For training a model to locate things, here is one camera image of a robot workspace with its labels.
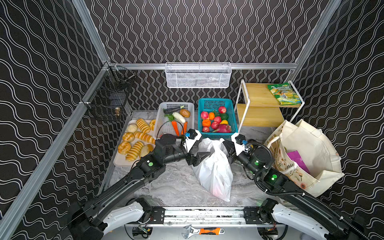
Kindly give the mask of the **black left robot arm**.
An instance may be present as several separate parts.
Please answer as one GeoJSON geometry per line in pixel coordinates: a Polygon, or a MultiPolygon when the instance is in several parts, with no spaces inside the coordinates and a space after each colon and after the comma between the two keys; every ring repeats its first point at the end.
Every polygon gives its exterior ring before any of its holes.
{"type": "Polygon", "coordinates": [[[137,190],[156,180],[166,165],[181,160],[189,165],[198,159],[190,153],[202,138],[198,130],[190,129],[176,137],[164,134],[155,141],[153,151],[142,157],[130,172],[106,191],[84,203],[73,203],[68,212],[68,228],[74,240],[100,240],[109,232],[128,223],[150,219],[151,207],[144,200],[119,208],[137,190]]]}

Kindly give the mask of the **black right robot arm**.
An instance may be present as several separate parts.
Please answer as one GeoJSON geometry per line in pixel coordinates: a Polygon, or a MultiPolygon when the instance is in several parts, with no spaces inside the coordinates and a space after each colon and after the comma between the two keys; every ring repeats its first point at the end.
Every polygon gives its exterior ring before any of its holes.
{"type": "Polygon", "coordinates": [[[239,161],[253,174],[257,187],[271,197],[279,197],[297,207],[296,212],[269,198],[259,207],[263,223],[292,227],[316,240],[367,240],[363,219],[347,217],[298,187],[287,176],[272,167],[272,152],[256,141],[223,142],[229,157],[239,161]]]}

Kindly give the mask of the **white plastic grocery bag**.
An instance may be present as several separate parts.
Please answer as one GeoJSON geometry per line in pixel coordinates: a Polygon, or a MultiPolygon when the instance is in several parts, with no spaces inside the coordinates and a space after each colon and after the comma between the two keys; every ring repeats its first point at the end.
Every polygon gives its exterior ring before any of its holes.
{"type": "Polygon", "coordinates": [[[198,152],[209,153],[202,162],[192,167],[200,184],[213,196],[229,202],[233,173],[228,159],[228,151],[224,146],[224,139],[203,139],[198,145],[198,152]]]}

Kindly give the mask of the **purple snack bag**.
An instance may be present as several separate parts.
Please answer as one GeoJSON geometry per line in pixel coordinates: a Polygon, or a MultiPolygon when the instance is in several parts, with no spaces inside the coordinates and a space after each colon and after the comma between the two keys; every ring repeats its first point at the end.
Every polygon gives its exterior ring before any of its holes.
{"type": "Polygon", "coordinates": [[[298,151],[293,151],[287,153],[288,157],[294,161],[301,169],[303,169],[306,173],[310,174],[310,170],[308,169],[307,165],[303,161],[300,153],[298,151]]]}

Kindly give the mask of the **cream canvas tote bag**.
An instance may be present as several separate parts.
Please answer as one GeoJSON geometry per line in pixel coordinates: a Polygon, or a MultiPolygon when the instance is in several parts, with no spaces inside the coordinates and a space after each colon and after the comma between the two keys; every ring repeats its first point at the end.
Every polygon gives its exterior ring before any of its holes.
{"type": "Polygon", "coordinates": [[[265,141],[275,163],[273,167],[298,187],[318,197],[344,176],[341,157],[329,138],[301,119],[295,125],[284,121],[265,141]],[[292,161],[287,153],[298,151],[310,174],[292,161]]]}

